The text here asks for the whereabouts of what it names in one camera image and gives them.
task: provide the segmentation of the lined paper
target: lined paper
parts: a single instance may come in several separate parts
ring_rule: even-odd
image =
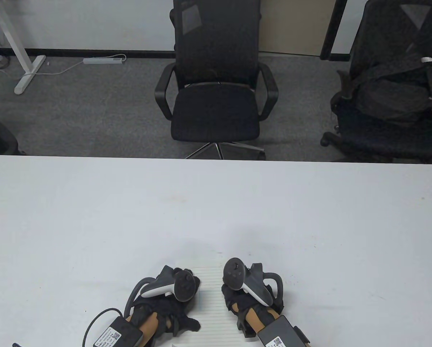
[[[225,261],[185,261],[179,266],[191,269],[201,280],[194,307],[188,316],[201,324],[198,332],[186,331],[174,337],[175,347],[239,347],[245,343],[243,333],[237,329],[237,317],[226,307],[221,292],[222,270]]]

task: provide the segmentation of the black baseboard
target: black baseboard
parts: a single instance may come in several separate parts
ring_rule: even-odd
[[[349,61],[351,54],[331,53],[328,60],[330,61]]]
[[[44,48],[26,48],[29,56],[64,56],[74,58],[113,56],[115,54],[125,54],[128,58],[176,58],[174,51],[117,51],[117,50],[53,50]],[[3,56],[14,56],[12,48],[0,48]]]

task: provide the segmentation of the black box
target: black box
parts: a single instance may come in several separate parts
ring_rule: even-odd
[[[297,327],[292,327],[285,316],[280,316],[257,333],[266,347],[304,347],[309,340]]]
[[[126,319],[117,317],[94,342],[94,347],[137,347],[143,333]]]

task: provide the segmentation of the chrome chair base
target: chrome chair base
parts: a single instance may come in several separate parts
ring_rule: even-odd
[[[191,155],[187,156],[186,159],[191,159],[192,157],[194,157],[200,153],[203,153],[205,150],[207,150],[213,144],[216,146],[217,152],[219,154],[219,158],[222,160],[224,160],[224,155],[222,153],[221,145],[243,148],[243,149],[251,149],[251,150],[258,151],[259,152],[258,159],[265,160],[264,148],[251,146],[251,145],[247,145],[247,144],[239,143],[239,142],[208,142],[207,144],[201,146],[199,149],[197,149],[195,152],[193,152]]]

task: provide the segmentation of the table surface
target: table surface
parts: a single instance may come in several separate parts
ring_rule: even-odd
[[[211,253],[279,273],[312,346],[432,346],[431,165],[0,157],[1,347],[80,346]]]

